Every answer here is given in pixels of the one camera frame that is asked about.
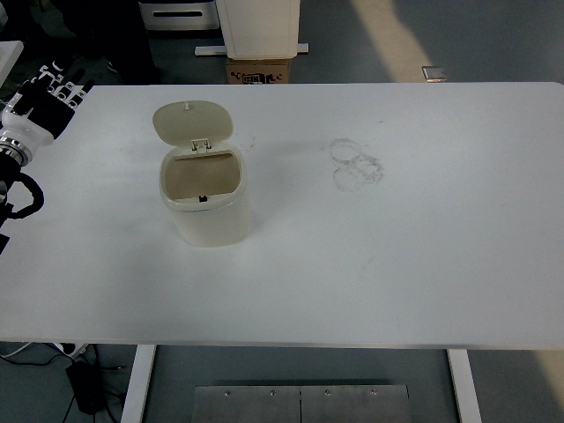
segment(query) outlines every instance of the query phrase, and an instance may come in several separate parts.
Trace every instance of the black cable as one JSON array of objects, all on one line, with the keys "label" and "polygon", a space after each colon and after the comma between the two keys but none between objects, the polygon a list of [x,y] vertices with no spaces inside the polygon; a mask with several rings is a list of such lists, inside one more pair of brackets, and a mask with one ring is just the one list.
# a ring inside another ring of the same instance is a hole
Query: black cable
[{"label": "black cable", "polygon": [[114,392],[112,392],[110,390],[104,390],[104,392],[107,393],[108,395],[111,395],[112,397],[116,397],[117,399],[119,399],[120,405],[122,406],[122,408],[125,406],[126,394],[115,394]]},{"label": "black cable", "polygon": [[[92,347],[94,348],[94,366],[96,366],[96,368],[98,368],[100,370],[100,356],[98,354],[98,347],[96,346],[96,344],[92,344]],[[108,416],[110,419],[112,419],[113,423],[117,423],[117,420],[114,417],[114,414],[112,414],[112,412],[109,410],[109,406],[108,406],[108,401],[106,399],[106,396],[103,395],[102,396],[104,398],[104,406],[106,407],[106,411],[108,412]]]},{"label": "black cable", "polygon": [[[88,364],[91,364],[91,363],[90,363],[90,360],[86,357],[85,354],[82,355],[82,358],[83,358]],[[113,371],[115,371],[115,370],[123,370],[123,369],[125,369],[125,368],[127,368],[127,366],[112,366],[112,367],[99,366],[99,369],[100,369],[100,370],[107,370],[107,371],[109,371],[109,372],[113,372]]]},{"label": "black cable", "polygon": [[72,400],[70,401],[69,408],[67,408],[67,412],[64,414],[63,423],[67,421],[67,417],[69,417],[69,413],[71,412],[72,403],[74,403],[74,395],[72,396]]},{"label": "black cable", "polygon": [[21,363],[21,362],[17,362],[17,361],[12,361],[12,360],[8,360],[5,359],[4,357],[0,357],[0,359],[9,362],[10,364],[15,364],[17,366],[36,366],[36,367],[43,367],[43,366],[48,366],[49,364],[51,364],[51,362],[56,359],[57,357],[61,357],[64,356],[67,359],[71,359],[71,357],[69,357],[68,355],[64,355],[63,353],[58,353],[57,355],[54,355],[53,357],[51,357],[51,359],[46,362],[46,363]]}]

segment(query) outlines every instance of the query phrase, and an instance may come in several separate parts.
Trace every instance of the trash bin lid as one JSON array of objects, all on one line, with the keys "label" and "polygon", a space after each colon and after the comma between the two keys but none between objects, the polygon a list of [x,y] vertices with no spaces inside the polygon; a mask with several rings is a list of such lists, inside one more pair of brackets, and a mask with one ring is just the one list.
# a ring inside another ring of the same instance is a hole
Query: trash bin lid
[{"label": "trash bin lid", "polygon": [[233,123],[227,110],[210,101],[167,104],[152,116],[152,125],[165,143],[180,147],[192,146],[192,141],[202,139],[214,145],[233,134]]}]

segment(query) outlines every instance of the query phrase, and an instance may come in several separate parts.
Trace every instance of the wire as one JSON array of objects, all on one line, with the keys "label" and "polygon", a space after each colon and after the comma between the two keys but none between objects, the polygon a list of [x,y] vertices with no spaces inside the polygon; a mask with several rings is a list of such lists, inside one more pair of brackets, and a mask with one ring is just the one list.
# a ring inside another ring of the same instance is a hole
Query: wire
[{"label": "wire", "polygon": [[67,421],[67,417],[69,417],[69,413],[71,412],[72,403],[74,403],[74,395],[72,396],[72,400],[70,401],[69,408],[67,408],[67,412],[64,414],[63,423]]},{"label": "wire", "polygon": [[[94,348],[94,358],[95,358],[95,362],[94,362],[94,366],[96,366],[99,370],[100,370],[100,355],[98,354],[98,347],[96,346],[96,344],[92,344],[93,348]],[[108,406],[108,401],[106,399],[106,396],[102,396],[104,398],[104,406],[106,407],[106,411],[108,412],[108,416],[110,419],[112,419],[113,423],[117,423],[117,420],[114,417],[114,414],[112,414],[112,412],[109,410],[109,406]]]},{"label": "wire", "polygon": [[104,390],[104,392],[107,393],[108,395],[111,395],[112,397],[116,397],[117,399],[119,399],[120,405],[122,406],[122,408],[125,406],[126,394],[115,394],[114,392],[112,392],[110,390]]},{"label": "wire", "polygon": [[66,357],[67,359],[72,360],[71,357],[69,357],[69,356],[67,356],[67,355],[64,355],[63,353],[59,353],[59,354],[57,354],[57,355],[54,355],[54,356],[51,357],[51,358],[49,359],[49,361],[46,362],[46,363],[20,363],[20,362],[17,362],[17,361],[12,361],[12,360],[9,360],[9,359],[5,359],[4,357],[0,357],[0,359],[2,359],[2,360],[4,360],[4,361],[7,361],[7,362],[9,362],[10,364],[16,364],[16,365],[18,365],[18,366],[36,366],[36,367],[42,367],[42,366],[48,366],[49,364],[51,364],[51,362],[52,362],[54,359],[56,359],[57,357],[61,357],[61,356]]},{"label": "wire", "polygon": [[10,352],[9,354],[5,354],[2,355],[0,354],[0,357],[2,357],[3,359],[8,359],[10,358],[12,355],[16,355],[17,353],[21,353],[22,351],[24,351],[29,345],[31,345],[31,342],[28,342],[27,344],[25,344],[24,346],[21,346],[20,348],[18,348],[16,351],[14,352]]}]

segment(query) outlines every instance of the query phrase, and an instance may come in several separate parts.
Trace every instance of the robotic hand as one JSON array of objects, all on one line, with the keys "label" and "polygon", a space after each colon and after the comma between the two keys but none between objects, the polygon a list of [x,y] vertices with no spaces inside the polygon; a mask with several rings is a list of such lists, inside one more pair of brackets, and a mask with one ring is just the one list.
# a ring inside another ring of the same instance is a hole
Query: robotic hand
[{"label": "robotic hand", "polygon": [[[38,148],[50,145],[59,137],[74,116],[94,82],[77,86],[85,71],[78,70],[63,82],[71,61],[53,61],[41,66],[12,97],[2,113],[0,129],[0,227],[7,219],[23,219],[43,206],[43,192],[21,168],[32,161]],[[14,182],[21,182],[32,194],[33,203],[20,211],[12,211],[8,191]],[[0,234],[0,254],[9,238]]]}]

